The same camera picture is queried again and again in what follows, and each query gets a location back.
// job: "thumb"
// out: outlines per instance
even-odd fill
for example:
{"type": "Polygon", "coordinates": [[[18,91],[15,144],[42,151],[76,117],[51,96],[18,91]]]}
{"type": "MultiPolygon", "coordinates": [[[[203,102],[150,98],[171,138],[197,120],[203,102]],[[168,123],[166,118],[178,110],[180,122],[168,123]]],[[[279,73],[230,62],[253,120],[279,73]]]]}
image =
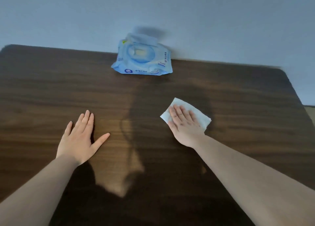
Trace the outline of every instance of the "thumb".
{"type": "Polygon", "coordinates": [[[173,132],[173,134],[175,135],[178,132],[178,129],[175,125],[175,123],[173,121],[169,121],[168,123],[169,128],[171,129],[171,131],[173,132]]]}
{"type": "Polygon", "coordinates": [[[97,152],[97,150],[100,148],[100,146],[107,140],[107,138],[110,136],[110,133],[106,133],[105,135],[102,135],[100,138],[98,138],[92,145],[92,151],[93,154],[97,152]]]}

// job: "hand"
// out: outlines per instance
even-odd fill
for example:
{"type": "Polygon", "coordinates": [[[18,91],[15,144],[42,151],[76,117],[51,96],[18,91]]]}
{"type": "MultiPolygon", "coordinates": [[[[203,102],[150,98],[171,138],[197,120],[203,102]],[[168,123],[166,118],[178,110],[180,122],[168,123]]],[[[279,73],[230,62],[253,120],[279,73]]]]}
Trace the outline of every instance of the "hand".
{"type": "Polygon", "coordinates": [[[80,115],[72,131],[72,121],[70,121],[59,143],[56,158],[61,155],[73,156],[79,164],[90,159],[110,136],[106,133],[91,144],[93,123],[94,115],[93,113],[90,115],[89,110],[80,115]]]}
{"type": "Polygon", "coordinates": [[[192,111],[187,111],[183,106],[170,106],[169,113],[173,121],[168,122],[179,143],[194,148],[198,140],[204,136],[204,131],[192,111]]]}

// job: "dark wood tabletop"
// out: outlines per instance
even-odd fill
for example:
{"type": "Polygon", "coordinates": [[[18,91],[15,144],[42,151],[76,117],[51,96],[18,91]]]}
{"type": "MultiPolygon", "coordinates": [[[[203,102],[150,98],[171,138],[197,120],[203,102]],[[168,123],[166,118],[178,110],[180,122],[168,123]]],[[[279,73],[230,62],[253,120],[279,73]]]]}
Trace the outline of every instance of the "dark wood tabletop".
{"type": "Polygon", "coordinates": [[[315,131],[275,68],[172,60],[163,76],[120,74],[116,54],[8,45],[0,52],[0,200],[55,158],[89,109],[94,139],[51,225],[253,225],[160,115],[174,97],[212,119],[206,134],[315,189],[315,131]]]}

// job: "white wet wipe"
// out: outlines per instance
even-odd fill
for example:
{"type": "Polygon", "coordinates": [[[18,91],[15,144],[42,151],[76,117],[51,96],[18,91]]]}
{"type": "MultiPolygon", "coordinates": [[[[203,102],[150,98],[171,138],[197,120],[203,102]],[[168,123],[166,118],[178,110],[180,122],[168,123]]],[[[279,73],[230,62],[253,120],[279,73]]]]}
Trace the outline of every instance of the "white wet wipe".
{"type": "MultiPolygon", "coordinates": [[[[209,117],[207,117],[205,114],[203,114],[201,111],[199,111],[197,108],[195,108],[194,106],[190,105],[189,103],[178,99],[178,98],[174,98],[174,100],[172,101],[170,106],[174,106],[174,104],[180,106],[184,106],[184,108],[189,111],[191,110],[193,113],[195,113],[195,116],[200,124],[200,126],[203,128],[203,131],[205,131],[207,129],[207,126],[210,124],[211,119],[209,117]]],[[[169,113],[169,107],[166,109],[166,111],[161,115],[161,118],[168,123],[169,121],[172,120],[172,117],[169,113]]]]}

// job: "forearm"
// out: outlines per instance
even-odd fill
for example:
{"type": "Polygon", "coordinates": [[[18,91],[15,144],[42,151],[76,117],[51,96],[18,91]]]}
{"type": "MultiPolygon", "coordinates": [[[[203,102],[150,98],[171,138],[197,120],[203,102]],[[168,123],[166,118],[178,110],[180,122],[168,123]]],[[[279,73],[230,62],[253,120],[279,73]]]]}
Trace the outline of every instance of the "forearm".
{"type": "Polygon", "coordinates": [[[1,225],[48,225],[78,162],[60,156],[0,204],[1,225]]]}
{"type": "Polygon", "coordinates": [[[315,191],[210,137],[194,147],[256,225],[314,225],[315,191]]]}

